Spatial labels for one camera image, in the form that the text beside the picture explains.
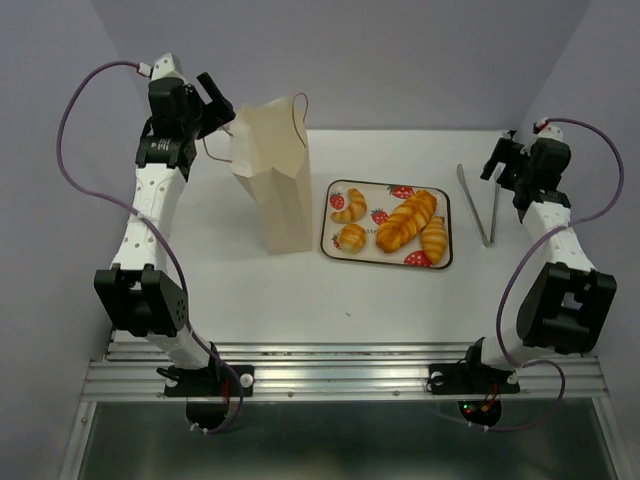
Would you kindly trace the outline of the beige paper bag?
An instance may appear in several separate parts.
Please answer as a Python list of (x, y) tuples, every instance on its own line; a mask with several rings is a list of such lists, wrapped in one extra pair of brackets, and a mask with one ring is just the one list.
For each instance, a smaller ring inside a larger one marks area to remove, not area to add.
[(230, 157), (204, 151), (230, 165), (231, 172), (260, 210), (266, 249), (271, 254), (313, 247), (312, 181), (304, 92), (261, 106), (243, 105), (229, 125)]

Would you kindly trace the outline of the small fake bread piece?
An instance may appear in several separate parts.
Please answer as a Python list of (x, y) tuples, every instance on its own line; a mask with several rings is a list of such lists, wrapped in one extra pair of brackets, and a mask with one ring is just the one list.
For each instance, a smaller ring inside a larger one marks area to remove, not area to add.
[(432, 265), (440, 262), (448, 245), (444, 218), (434, 216), (421, 232), (422, 250)]

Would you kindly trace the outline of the fake croissant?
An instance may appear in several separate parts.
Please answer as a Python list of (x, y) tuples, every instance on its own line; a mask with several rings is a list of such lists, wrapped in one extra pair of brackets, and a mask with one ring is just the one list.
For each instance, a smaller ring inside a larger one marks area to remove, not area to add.
[(333, 212), (331, 219), (339, 224), (351, 224), (361, 220), (368, 211), (365, 196), (356, 188), (348, 190), (349, 205), (342, 211)]

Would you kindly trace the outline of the fake round bread roll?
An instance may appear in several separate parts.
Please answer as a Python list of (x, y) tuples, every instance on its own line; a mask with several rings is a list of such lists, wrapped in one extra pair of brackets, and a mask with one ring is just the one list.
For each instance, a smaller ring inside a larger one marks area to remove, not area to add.
[(348, 254), (359, 253), (366, 245), (366, 242), (366, 230), (356, 223), (344, 226), (338, 235), (341, 251)]

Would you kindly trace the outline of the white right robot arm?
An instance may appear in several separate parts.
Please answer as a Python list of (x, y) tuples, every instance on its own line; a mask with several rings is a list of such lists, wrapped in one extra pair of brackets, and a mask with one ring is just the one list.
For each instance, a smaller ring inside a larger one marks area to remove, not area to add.
[(594, 349), (617, 291), (615, 278), (596, 269), (582, 249), (571, 219), (571, 203), (558, 188), (571, 159), (559, 136), (540, 134), (530, 145), (498, 140), (483, 168), (487, 180), (498, 165), (497, 184), (514, 194), (513, 205), (544, 263), (518, 309), (514, 327), (470, 347), (460, 366), (463, 384), (482, 390), (550, 352)]

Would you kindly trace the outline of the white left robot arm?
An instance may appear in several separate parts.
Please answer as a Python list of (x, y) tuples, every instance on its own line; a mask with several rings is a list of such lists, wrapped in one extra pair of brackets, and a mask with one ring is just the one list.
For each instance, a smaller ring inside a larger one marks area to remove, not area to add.
[(199, 393), (215, 392), (223, 371), (216, 347), (190, 325), (186, 280), (171, 279), (167, 264), (177, 257), (169, 236), (178, 200), (196, 157), (196, 142), (235, 117), (232, 104), (211, 76), (197, 77), (210, 100), (177, 77), (148, 85), (151, 116), (136, 152), (136, 191), (124, 238), (107, 270), (99, 270), (94, 288), (113, 327), (147, 340), (166, 353), (172, 365), (163, 376), (188, 381)]

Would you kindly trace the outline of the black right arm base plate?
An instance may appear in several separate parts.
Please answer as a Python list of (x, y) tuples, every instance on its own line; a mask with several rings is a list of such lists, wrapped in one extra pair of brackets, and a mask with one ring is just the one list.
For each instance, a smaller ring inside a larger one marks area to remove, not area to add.
[(434, 395), (517, 394), (518, 382), (509, 383), (511, 373), (489, 367), (469, 368), (463, 363), (435, 363), (428, 366), (426, 384)]

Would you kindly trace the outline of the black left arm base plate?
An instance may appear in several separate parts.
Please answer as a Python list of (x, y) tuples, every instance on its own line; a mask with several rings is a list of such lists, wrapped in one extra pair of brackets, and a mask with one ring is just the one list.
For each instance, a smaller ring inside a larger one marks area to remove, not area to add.
[(164, 395), (169, 398), (251, 397), (255, 369), (252, 365), (231, 365), (229, 369), (214, 364), (198, 370), (173, 365), (158, 367), (164, 379)]

